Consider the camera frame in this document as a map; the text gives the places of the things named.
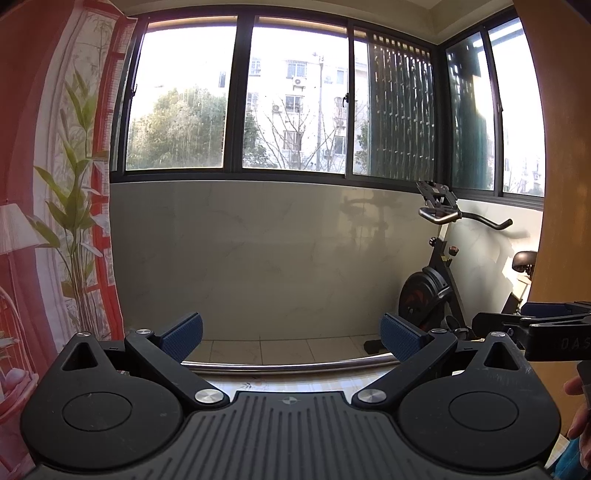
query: blue textured pad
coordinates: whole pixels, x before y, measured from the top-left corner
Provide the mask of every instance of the blue textured pad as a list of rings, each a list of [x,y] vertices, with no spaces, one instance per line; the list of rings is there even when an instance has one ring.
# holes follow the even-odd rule
[[[562,317],[572,315],[564,303],[538,303],[530,301],[521,307],[521,315],[525,317]]]
[[[383,316],[379,323],[379,335],[388,351],[401,362],[423,348],[428,338],[428,333],[393,313]]]
[[[203,338],[203,320],[194,313],[160,337],[160,349],[182,362],[197,348]]]

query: bike handlebar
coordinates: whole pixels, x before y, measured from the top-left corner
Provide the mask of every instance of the bike handlebar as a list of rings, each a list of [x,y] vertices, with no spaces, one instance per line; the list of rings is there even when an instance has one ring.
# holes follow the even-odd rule
[[[489,220],[488,218],[484,218],[482,215],[478,215],[477,213],[470,213],[470,212],[462,212],[462,217],[470,218],[472,220],[476,220],[477,222],[484,223],[487,227],[492,228],[493,230],[504,230],[505,228],[509,228],[513,225],[513,220],[510,218],[505,220],[503,223],[495,223]]]
[[[452,223],[462,218],[461,212],[459,210],[441,217],[438,217],[436,213],[437,211],[434,208],[423,207],[419,208],[418,210],[418,214],[421,217],[429,220],[431,223],[435,223],[435,225],[445,225],[446,223]]]
[[[504,230],[511,225],[513,225],[513,220],[510,218],[505,220],[503,223],[495,223],[488,218],[484,218],[482,215],[478,215],[477,213],[470,213],[470,212],[461,212],[460,210],[454,210],[450,213],[447,213],[443,216],[437,216],[437,213],[445,213],[445,211],[440,211],[435,208],[427,208],[422,207],[419,208],[418,214],[423,217],[424,219],[429,220],[431,223],[435,225],[445,225],[446,223],[452,223],[460,218],[469,218],[471,220],[476,220],[477,222],[484,223],[487,227],[492,228],[493,230]]]

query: floor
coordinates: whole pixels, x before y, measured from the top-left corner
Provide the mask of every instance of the floor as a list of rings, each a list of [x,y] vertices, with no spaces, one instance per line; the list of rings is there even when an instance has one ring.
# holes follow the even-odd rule
[[[204,340],[187,357],[190,362],[245,365],[294,365],[336,362],[368,356],[363,343],[377,335],[307,340]]]

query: utility pole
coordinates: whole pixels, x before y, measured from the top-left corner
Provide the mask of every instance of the utility pole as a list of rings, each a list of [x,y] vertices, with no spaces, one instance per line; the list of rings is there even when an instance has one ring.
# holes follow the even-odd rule
[[[322,70],[324,69],[324,56],[318,58],[318,65],[320,65],[320,90],[318,99],[318,131],[316,133],[316,171],[320,171],[320,137],[322,135]]]

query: finger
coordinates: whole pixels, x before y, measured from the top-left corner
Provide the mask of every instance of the finger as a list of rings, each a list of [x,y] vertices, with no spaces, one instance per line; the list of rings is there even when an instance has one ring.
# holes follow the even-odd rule
[[[573,440],[581,435],[585,430],[588,421],[589,411],[587,409],[587,402],[585,402],[574,414],[573,422],[570,424],[569,432],[566,434],[569,440]]]
[[[587,424],[579,439],[580,462],[583,468],[589,470],[591,466],[591,425]]]
[[[563,387],[564,393],[567,395],[582,395],[583,394],[583,380],[580,376],[576,376],[567,381]]]

